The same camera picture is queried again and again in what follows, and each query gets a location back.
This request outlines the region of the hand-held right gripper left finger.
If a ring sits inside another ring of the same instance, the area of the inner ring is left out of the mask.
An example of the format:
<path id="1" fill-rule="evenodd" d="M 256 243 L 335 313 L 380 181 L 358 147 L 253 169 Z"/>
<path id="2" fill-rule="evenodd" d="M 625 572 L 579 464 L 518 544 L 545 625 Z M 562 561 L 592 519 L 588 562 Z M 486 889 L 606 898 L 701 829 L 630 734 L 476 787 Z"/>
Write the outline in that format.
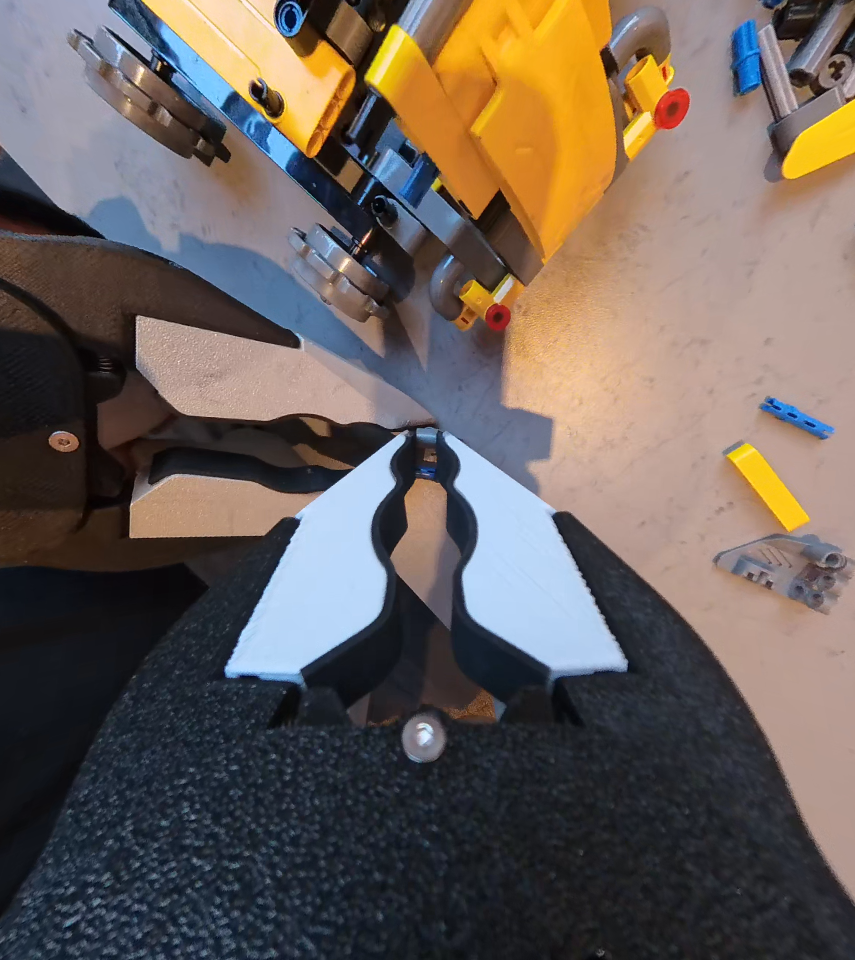
<path id="1" fill-rule="evenodd" d="M 400 658 L 392 553 L 408 530 L 415 436 L 390 440 L 296 516 L 225 677 L 332 690 L 350 706 Z"/>

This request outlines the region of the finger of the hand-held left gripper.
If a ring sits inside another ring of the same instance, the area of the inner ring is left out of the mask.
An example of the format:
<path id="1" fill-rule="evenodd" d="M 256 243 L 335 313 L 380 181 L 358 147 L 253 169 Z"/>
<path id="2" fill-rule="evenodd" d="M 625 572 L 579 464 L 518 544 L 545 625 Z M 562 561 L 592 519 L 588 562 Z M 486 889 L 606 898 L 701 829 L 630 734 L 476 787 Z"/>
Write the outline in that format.
<path id="1" fill-rule="evenodd" d="M 137 316 L 134 342 L 139 373 L 183 415 L 262 424 L 309 417 L 390 430 L 435 424 L 401 390 L 308 340 L 289 347 Z"/>
<path id="2" fill-rule="evenodd" d="M 277 466 L 196 447 L 154 454 L 134 482 L 131 538 L 248 538 L 294 517 L 351 469 Z"/>

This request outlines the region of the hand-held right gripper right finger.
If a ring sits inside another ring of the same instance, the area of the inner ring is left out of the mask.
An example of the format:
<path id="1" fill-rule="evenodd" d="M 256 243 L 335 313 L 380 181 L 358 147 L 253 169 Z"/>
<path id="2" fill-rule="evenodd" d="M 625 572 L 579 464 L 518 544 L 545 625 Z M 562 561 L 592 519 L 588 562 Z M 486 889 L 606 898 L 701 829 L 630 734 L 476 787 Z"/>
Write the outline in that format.
<path id="1" fill-rule="evenodd" d="M 439 433 L 435 478 L 459 551 L 450 632 L 463 673 L 493 699 L 625 672 L 628 661 L 555 522 L 555 510 L 459 438 Z"/>

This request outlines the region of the grey brick panel assembly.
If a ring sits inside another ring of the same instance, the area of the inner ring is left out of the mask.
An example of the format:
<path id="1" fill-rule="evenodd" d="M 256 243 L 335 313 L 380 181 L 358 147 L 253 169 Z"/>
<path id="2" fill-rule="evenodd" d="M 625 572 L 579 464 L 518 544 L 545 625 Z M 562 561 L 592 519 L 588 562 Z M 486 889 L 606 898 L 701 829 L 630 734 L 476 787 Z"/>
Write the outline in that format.
<path id="1" fill-rule="evenodd" d="M 815 534 L 770 534 L 712 560 L 766 591 L 828 615 L 855 573 L 855 560 Z"/>

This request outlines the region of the pale grey desk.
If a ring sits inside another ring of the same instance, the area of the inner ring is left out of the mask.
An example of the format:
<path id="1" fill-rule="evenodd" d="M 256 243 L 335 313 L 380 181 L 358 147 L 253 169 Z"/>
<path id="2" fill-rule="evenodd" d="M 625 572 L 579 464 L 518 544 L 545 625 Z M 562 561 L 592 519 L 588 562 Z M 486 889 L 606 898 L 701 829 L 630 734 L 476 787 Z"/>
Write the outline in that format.
<path id="1" fill-rule="evenodd" d="M 728 44 L 755 2 L 660 2 L 690 92 L 517 304 L 463 334 L 418 288 L 386 324 L 330 312 L 288 271 L 324 212 L 229 133 L 182 160 L 89 90 L 70 30 L 125 33 L 104 2 L 0 2 L 0 146 L 56 204 L 168 257 L 362 364 L 581 522 L 709 643 L 764 728 L 855 899 L 855 572 L 828 614 L 713 559 L 814 534 L 855 560 L 855 156 L 769 180 L 762 92 L 731 92 Z M 818 439 L 766 397 L 834 428 Z M 723 451 L 755 447 L 809 516 L 789 533 Z"/>

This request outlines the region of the yellow brick beam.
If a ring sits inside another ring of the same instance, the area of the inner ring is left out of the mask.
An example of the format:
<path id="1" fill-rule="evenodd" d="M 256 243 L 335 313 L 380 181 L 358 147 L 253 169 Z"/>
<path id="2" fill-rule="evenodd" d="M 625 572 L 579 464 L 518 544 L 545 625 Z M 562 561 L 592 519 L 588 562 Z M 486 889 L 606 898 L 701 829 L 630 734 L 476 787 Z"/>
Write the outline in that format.
<path id="1" fill-rule="evenodd" d="M 763 454 L 748 442 L 723 451 L 726 459 L 788 533 L 806 525 L 810 517 Z"/>

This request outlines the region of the blue brick pin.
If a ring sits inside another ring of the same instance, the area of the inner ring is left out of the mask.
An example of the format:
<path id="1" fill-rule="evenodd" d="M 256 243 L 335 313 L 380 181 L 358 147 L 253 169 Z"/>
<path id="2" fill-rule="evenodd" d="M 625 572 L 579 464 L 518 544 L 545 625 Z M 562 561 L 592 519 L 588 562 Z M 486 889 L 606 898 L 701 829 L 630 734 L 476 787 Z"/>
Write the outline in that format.
<path id="1" fill-rule="evenodd" d="M 758 404 L 758 409 L 778 422 L 794 426 L 818 440 L 828 440 L 835 434 L 833 426 L 771 395 Z"/>
<path id="2" fill-rule="evenodd" d="M 731 33 L 731 72 L 736 97 L 744 97 L 762 85 L 761 51 L 754 19 L 743 21 Z"/>

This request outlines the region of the yellow brick-built toy vehicle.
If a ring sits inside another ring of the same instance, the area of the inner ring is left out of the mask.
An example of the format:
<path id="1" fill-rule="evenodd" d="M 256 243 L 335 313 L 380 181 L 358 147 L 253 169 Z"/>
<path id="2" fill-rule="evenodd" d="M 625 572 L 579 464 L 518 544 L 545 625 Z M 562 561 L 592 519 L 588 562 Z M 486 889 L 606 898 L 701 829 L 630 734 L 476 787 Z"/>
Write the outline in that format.
<path id="1" fill-rule="evenodd" d="M 504 331 L 526 286 L 650 139 L 685 118 L 668 19 L 602 1 L 109 2 L 145 45 L 68 34 L 88 85 L 159 144 L 228 162 L 226 122 L 323 208 L 301 282 L 384 319 L 428 284 L 459 330 Z"/>

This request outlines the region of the grey and yellow brick assembly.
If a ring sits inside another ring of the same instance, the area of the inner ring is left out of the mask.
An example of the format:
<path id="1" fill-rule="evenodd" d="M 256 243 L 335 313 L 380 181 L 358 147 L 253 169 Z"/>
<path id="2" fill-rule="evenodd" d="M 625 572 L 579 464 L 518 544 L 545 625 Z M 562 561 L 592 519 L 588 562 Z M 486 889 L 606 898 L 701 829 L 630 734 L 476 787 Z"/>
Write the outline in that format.
<path id="1" fill-rule="evenodd" d="M 855 154 L 855 1 L 762 5 L 768 132 L 781 176 L 796 180 Z"/>

